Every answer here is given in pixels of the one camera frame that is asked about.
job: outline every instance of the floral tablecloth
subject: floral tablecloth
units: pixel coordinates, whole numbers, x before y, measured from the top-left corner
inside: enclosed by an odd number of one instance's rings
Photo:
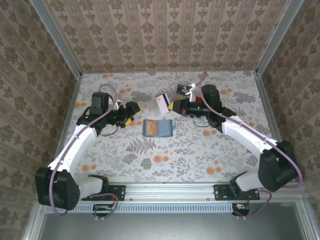
[[[217,182],[229,181],[243,171],[257,168],[258,159],[233,138],[211,127],[196,127],[192,118],[175,112],[160,114],[155,97],[167,93],[172,101],[177,84],[197,83],[200,75],[201,72],[84,74],[67,141],[101,84],[112,84],[123,103],[138,102],[142,111],[128,127],[119,128],[108,137],[99,136],[83,156],[77,174],[107,176],[110,182]],[[208,72],[204,84],[208,83],[219,89],[223,106],[234,110],[259,132],[271,136],[251,71]],[[104,92],[112,94],[110,89]],[[172,119],[173,137],[143,137],[144,119]],[[195,122],[206,125],[203,119]],[[102,133],[106,135],[115,129],[108,125]]]

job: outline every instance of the black mount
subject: black mount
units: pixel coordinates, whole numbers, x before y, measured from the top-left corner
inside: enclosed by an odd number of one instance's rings
[[[213,186],[214,198],[216,201],[242,201],[242,200],[260,200],[259,191],[252,189],[250,191],[241,191],[235,194],[231,184],[216,184]]]
[[[109,185],[108,178],[106,176],[99,175],[89,175],[89,177],[94,177],[102,180],[102,189],[96,194],[114,194],[118,197],[119,202],[125,200],[126,196],[126,185]],[[81,199],[82,201],[112,201],[112,196],[95,196],[95,197],[85,197]]]
[[[276,146],[297,165],[294,149],[288,141],[277,142]],[[258,177],[266,189],[275,192],[298,177],[298,173],[284,156],[271,148],[260,155]]]
[[[231,213],[233,216],[247,216],[249,214],[250,211],[250,204],[249,203],[232,203],[232,210],[233,212]]]
[[[47,167],[39,167],[35,173],[36,192],[38,201],[42,205],[50,206],[49,182],[52,170]],[[80,190],[75,180],[66,170],[57,171],[52,187],[53,202],[56,208],[72,210],[79,201]]]

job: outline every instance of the wallpaper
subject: wallpaper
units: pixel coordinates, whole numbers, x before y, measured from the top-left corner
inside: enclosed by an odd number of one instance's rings
[[[320,218],[320,1],[305,0],[263,73],[283,138],[294,145]]]
[[[113,85],[121,101],[137,102],[141,112],[128,127],[108,137],[99,136],[81,159],[77,175],[98,174],[107,176],[110,182],[228,182],[239,173],[257,168],[258,159],[251,152],[208,126],[205,118],[194,119],[195,126],[191,117],[173,111],[161,115],[155,98],[167,93],[173,101],[178,97],[178,84],[197,83],[201,75],[194,71],[82,75],[67,139],[101,84]],[[256,130],[271,135],[253,72],[209,71],[204,84],[216,85],[223,106]],[[102,90],[113,95],[108,88]],[[143,137],[144,119],[171,119],[173,136]],[[107,125],[102,135],[115,129]]]
[[[84,73],[254,69],[289,0],[44,0]]]
[[[0,1],[0,239],[24,232],[75,79],[31,4]]]

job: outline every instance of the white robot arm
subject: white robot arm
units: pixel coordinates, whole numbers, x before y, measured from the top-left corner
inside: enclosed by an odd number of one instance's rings
[[[127,102],[125,106],[118,106],[117,103],[115,109],[110,111],[108,115],[88,127],[87,125],[102,116],[109,108],[108,93],[95,92],[92,95],[91,106],[78,119],[74,133],[64,149],[48,167],[40,167],[35,173],[36,190],[40,204],[51,205],[50,193],[52,190],[54,205],[57,208],[72,210],[79,199],[92,194],[105,193],[108,190],[107,177],[89,175],[80,178],[75,175],[75,171],[86,150],[106,125],[125,128],[134,120],[133,116],[140,111],[139,105],[135,102]],[[51,177],[54,177],[52,189],[49,184]]]
[[[209,106],[230,120],[213,113],[203,102],[189,101],[187,98],[174,101],[169,104],[168,109],[185,117],[206,117],[211,127],[234,138],[259,159],[258,168],[243,172],[230,180],[230,190],[235,199],[241,195],[246,196],[246,192],[252,189],[266,188],[271,192],[275,192],[298,176],[294,166],[266,143],[267,141],[277,146],[297,165],[293,147],[288,141],[277,142],[259,133],[244,123],[236,116],[235,112],[223,107],[219,91],[215,85],[204,85],[201,87],[201,91]]]

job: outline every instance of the metal bracket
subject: metal bracket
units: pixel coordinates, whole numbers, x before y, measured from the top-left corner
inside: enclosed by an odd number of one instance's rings
[[[217,184],[213,186],[214,188],[214,198],[216,201],[233,201],[233,200],[260,200],[260,194],[258,189],[252,189],[250,191],[246,191],[243,196],[235,197],[231,190],[230,184]]]
[[[108,193],[114,194],[118,197],[119,202],[122,202],[125,200],[126,196],[126,186],[125,185],[109,185],[108,187]],[[98,202],[98,201],[112,201],[112,196],[89,196],[86,198],[81,199],[81,201],[86,202]]]
[[[289,182],[287,186],[294,186],[297,183]],[[123,186],[125,185],[125,199],[123,202],[120,202],[117,210],[118,213],[121,211],[125,211],[127,213],[127,207],[131,206],[131,210],[136,210],[139,206],[143,207],[146,206],[145,204],[155,204],[155,205],[164,205],[164,204],[176,204],[184,205],[186,204],[194,204],[194,206],[216,206],[215,200],[215,193],[214,193],[214,186],[217,185],[228,185],[228,182],[188,182],[188,183],[174,183],[174,182],[141,182],[141,183],[134,183],[134,182],[117,182],[111,183],[110,186]],[[267,198],[269,197],[268,193],[261,192],[260,193],[260,200],[256,200],[256,203],[264,203]],[[236,202],[246,203],[248,199],[245,200],[237,200]],[[272,193],[271,203],[298,203],[304,204],[307,200],[307,194],[304,191],[303,186],[299,186],[295,189],[292,188],[280,188],[278,191]],[[220,203],[224,204],[232,204],[234,200],[225,200],[219,201]],[[112,201],[100,201],[100,202],[93,202],[93,198],[89,201],[79,201],[78,205],[69,213],[92,213],[92,205],[93,204],[110,204]],[[25,235],[23,240],[37,240],[40,234],[40,230],[42,229],[42,223],[44,219],[44,213],[52,213],[50,211],[50,206],[40,205],[39,203],[35,204],[34,211],[32,211],[30,216],[29,224],[25,230]],[[64,209],[57,209],[58,212],[63,213]],[[315,218],[311,210],[303,209],[304,212],[301,210],[299,213],[303,216],[301,218],[301,224],[303,229],[306,232],[306,239],[314,239],[313,234],[310,234],[311,231],[317,232],[317,224],[310,224],[311,220],[310,217],[313,217],[313,221],[315,222]]]

